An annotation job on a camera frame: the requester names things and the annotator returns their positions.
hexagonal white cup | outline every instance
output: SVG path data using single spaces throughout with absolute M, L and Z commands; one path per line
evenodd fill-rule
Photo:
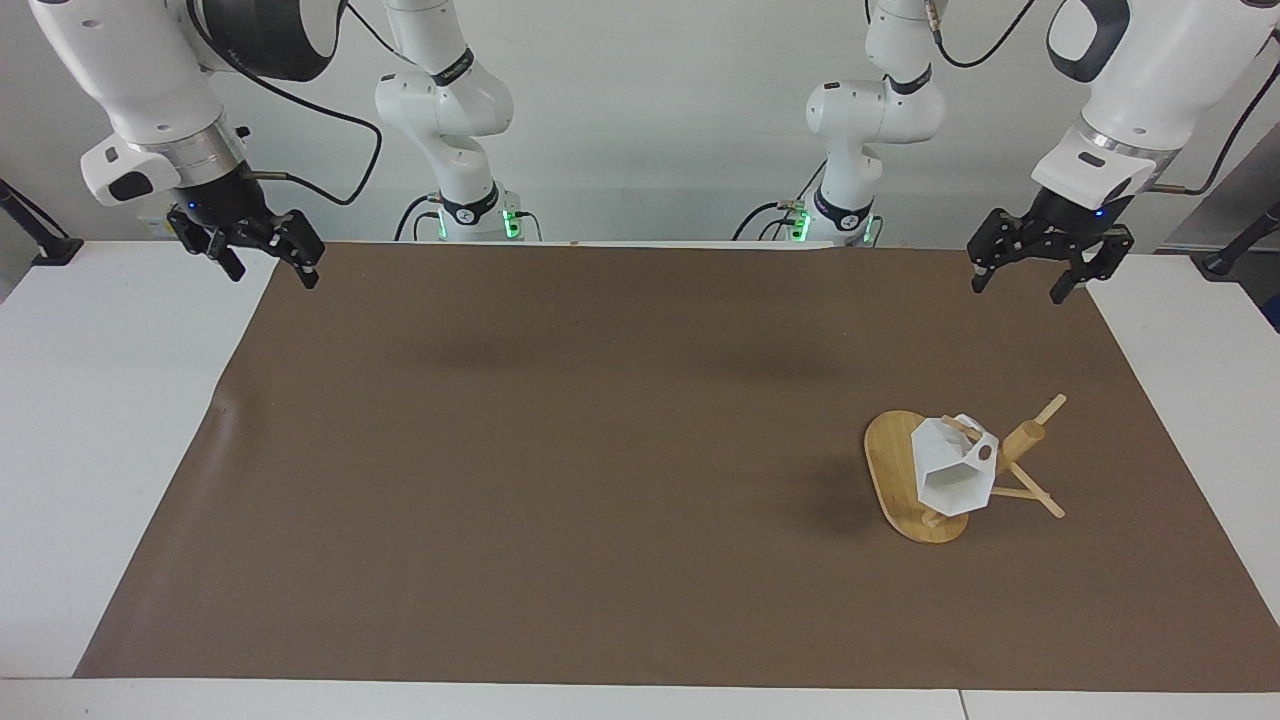
M 964 415 L 956 419 L 982 429 Z M 982 439 L 973 442 L 938 418 L 925 419 L 911 433 L 920 502 L 948 518 L 986 507 L 996 484 L 998 450 L 1000 441 L 984 429 Z

white tabletop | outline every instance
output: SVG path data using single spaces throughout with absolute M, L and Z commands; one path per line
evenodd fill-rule
M 0 305 L 0 676 L 23 678 L 0 717 L 1280 717 L 1280 694 L 67 680 L 265 288 L 244 255 L 233 284 L 175 243 L 90 243 Z M 1089 291 L 1280 618 L 1280 337 L 1184 258 Z

wooden base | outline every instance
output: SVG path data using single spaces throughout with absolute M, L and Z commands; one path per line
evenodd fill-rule
M 938 515 L 916 498 L 911 433 L 923 421 L 923 415 L 908 410 L 883 413 L 867 428 L 863 447 L 888 524 L 915 542 L 937 544 L 960 537 L 969 514 Z

black pole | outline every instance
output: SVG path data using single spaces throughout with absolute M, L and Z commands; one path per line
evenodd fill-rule
M 37 220 L 31 210 L 14 196 L 13 188 L 4 182 L 4 178 L 0 178 L 0 206 L 4 206 L 5 213 L 9 213 L 9 217 L 27 231 L 27 234 L 40 246 L 40 256 L 32 261 L 32 265 L 65 265 L 84 245 L 83 240 L 58 237 L 49 232 L 49 228 Z
M 1267 209 L 1266 213 L 1235 236 L 1226 247 L 1201 259 L 1199 264 L 1215 275 L 1225 275 L 1235 266 L 1235 261 L 1258 243 L 1260 240 L 1275 232 L 1280 227 L 1280 201 Z

wooden stand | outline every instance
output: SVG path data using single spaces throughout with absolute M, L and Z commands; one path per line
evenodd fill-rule
M 1043 505 L 1055 518 L 1066 516 L 1066 511 L 1044 492 L 1018 464 L 1032 447 L 1044 439 L 1044 423 L 1066 402 L 1066 396 L 1059 395 L 1032 420 L 1018 425 L 1000 443 L 996 460 L 997 478 L 1010 473 L 1023 488 L 995 487 L 991 495 L 1034 500 Z M 867 451 L 867 464 L 872 471 L 872 483 L 879 498 L 881 510 L 895 530 L 922 543 L 945 543 L 960 537 L 969 525 L 969 514 L 947 518 L 923 505 L 916 497 L 915 460 L 911 454 L 911 433 L 924 421 L 924 416 L 908 410 L 891 410 L 872 420 L 863 439 Z M 942 418 L 947 425 L 960 430 L 969 439 L 978 441 L 982 433 L 954 418 Z

